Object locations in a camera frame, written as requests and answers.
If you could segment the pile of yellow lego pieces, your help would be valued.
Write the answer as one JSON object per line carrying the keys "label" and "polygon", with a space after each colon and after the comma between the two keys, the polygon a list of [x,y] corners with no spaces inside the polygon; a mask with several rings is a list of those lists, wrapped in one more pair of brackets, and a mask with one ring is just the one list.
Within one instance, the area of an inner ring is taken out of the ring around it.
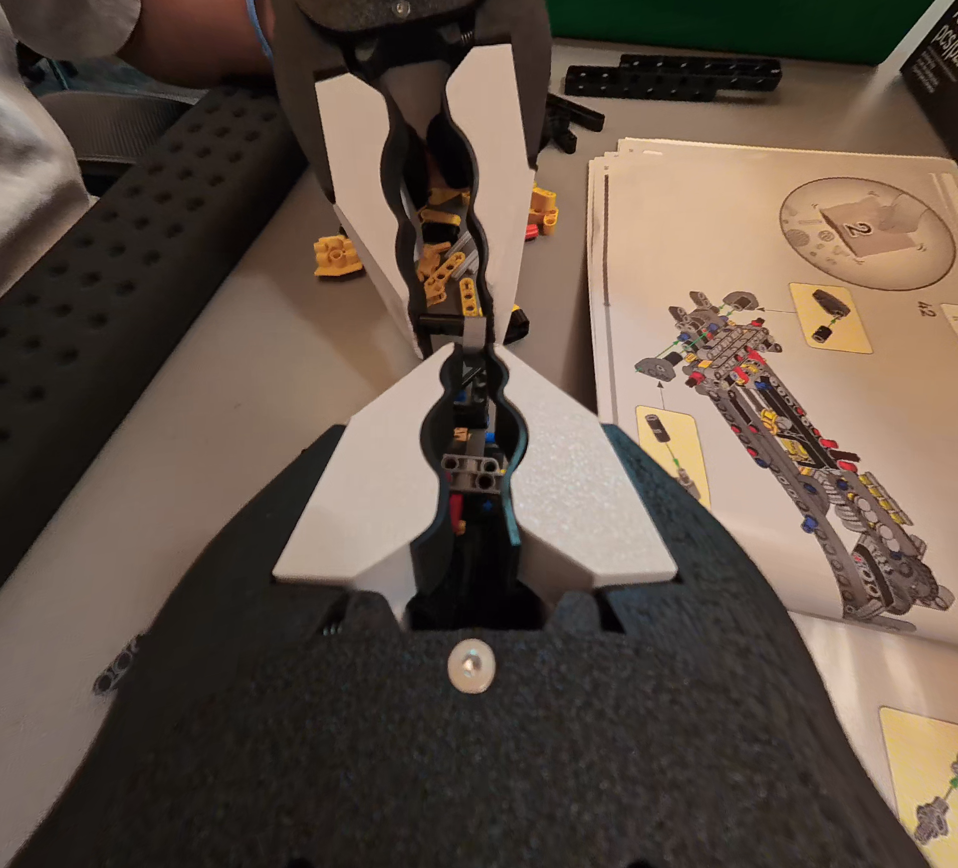
{"label": "pile of yellow lego pieces", "polygon": [[[418,212],[424,245],[416,271],[428,309],[445,304],[445,312],[472,317],[480,316],[482,310],[475,284],[478,253],[465,226],[470,198],[465,189],[430,188],[427,203]],[[355,245],[343,229],[318,239],[313,249],[318,278],[347,278],[364,270]]]}

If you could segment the grey lego car chassis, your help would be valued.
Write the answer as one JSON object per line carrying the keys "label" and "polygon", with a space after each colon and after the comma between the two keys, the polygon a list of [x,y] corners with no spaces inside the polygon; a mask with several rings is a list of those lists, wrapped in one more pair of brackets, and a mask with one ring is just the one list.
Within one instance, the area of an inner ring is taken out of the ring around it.
{"label": "grey lego car chassis", "polygon": [[484,351],[456,348],[444,366],[450,396],[440,409],[439,457],[457,539],[485,538],[501,523],[516,429],[499,398],[505,374]]}

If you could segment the lego instruction booklet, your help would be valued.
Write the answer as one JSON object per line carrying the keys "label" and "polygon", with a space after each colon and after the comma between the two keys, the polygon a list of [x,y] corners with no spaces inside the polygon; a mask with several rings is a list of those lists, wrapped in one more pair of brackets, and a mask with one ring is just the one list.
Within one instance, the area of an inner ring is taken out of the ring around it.
{"label": "lego instruction booklet", "polygon": [[629,138],[588,185],[600,418],[749,553],[956,866],[956,164]]}

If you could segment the grey lego piece with connector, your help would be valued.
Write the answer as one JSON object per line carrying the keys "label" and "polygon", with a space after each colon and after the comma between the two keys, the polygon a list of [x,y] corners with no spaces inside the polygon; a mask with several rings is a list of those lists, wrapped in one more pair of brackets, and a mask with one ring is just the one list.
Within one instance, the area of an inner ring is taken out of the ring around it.
{"label": "grey lego piece with connector", "polygon": [[414,330],[422,359],[448,346],[459,347],[473,356],[486,346],[487,326],[482,316],[422,313]]}

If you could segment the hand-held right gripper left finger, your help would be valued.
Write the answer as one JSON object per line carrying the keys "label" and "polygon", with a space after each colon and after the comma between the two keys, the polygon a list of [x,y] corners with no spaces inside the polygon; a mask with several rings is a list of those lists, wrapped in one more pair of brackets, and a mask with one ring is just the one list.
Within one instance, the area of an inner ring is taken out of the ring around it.
{"label": "hand-held right gripper left finger", "polygon": [[276,581],[372,591],[403,620],[417,593],[412,543],[440,500],[421,432],[452,353],[437,350],[349,419],[274,564]]}

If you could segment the lego set box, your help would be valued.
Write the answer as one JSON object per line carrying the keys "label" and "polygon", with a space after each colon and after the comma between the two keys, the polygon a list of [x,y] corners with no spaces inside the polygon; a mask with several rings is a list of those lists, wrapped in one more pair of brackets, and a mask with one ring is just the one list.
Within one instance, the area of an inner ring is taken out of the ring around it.
{"label": "lego set box", "polygon": [[904,61],[902,77],[925,119],[957,160],[957,1]]}

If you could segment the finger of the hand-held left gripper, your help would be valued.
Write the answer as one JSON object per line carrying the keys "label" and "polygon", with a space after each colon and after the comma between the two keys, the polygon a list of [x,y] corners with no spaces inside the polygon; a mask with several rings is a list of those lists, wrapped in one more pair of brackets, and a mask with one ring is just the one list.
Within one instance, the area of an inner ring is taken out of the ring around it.
{"label": "finger of the hand-held left gripper", "polygon": [[533,190],[511,47],[470,49],[449,77],[446,98],[450,121],[473,160],[472,211],[485,237],[485,289],[494,341],[501,345],[516,297]]}
{"label": "finger of the hand-held left gripper", "polygon": [[416,330],[425,311],[418,280],[418,228],[405,191],[409,134],[395,101],[345,73],[315,84],[332,205],[367,275],[419,359]]}

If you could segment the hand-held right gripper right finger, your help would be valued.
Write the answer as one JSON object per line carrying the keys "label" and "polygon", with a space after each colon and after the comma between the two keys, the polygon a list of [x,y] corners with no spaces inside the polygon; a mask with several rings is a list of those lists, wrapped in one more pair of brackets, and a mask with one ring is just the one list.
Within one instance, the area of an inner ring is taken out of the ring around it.
{"label": "hand-held right gripper right finger", "polygon": [[540,628],[569,592],[664,584],[677,562],[599,418],[511,350],[489,351],[502,506],[517,546],[504,625]]}

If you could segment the pile of black lego pieces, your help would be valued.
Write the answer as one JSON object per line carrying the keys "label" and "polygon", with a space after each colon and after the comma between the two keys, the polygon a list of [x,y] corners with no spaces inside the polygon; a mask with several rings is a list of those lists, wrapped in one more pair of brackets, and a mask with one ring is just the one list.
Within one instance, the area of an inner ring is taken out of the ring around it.
{"label": "pile of black lego pieces", "polygon": [[710,103],[720,93],[771,93],[782,78],[782,64],[775,59],[624,54],[615,65],[573,64],[563,95],[547,95],[539,147],[553,145],[573,155],[575,128],[604,130],[605,115],[587,108],[581,98]]}

